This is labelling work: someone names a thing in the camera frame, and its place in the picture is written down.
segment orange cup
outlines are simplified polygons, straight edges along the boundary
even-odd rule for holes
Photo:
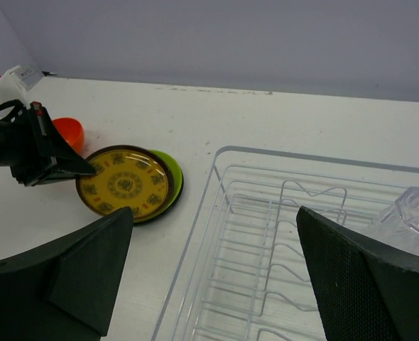
[[[85,132],[81,123],[71,117],[62,117],[60,119],[54,119],[53,124],[64,140],[66,140],[76,153],[80,154],[83,149],[83,143],[85,142]]]

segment patterned plate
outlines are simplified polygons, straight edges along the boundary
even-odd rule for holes
[[[157,155],[134,146],[110,146],[87,158],[97,175],[76,181],[80,199],[91,210],[108,215],[129,206],[134,223],[160,212],[174,196],[174,181],[167,164]]]

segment dish rack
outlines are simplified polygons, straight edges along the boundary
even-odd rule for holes
[[[152,340],[326,340],[298,208],[362,233],[411,185],[419,168],[222,148]]]

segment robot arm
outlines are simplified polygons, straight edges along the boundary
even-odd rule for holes
[[[0,119],[0,166],[11,167],[19,183],[34,186],[96,174],[62,138],[41,103],[27,109],[15,99],[0,105],[0,111],[10,107]]]

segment white table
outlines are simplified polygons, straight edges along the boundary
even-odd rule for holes
[[[31,94],[52,118],[82,122],[87,155],[114,144],[159,149],[185,174],[176,207],[134,229],[107,341],[150,339],[218,148],[419,166],[419,103],[51,77]],[[23,188],[0,168],[0,259],[97,218],[73,181]]]

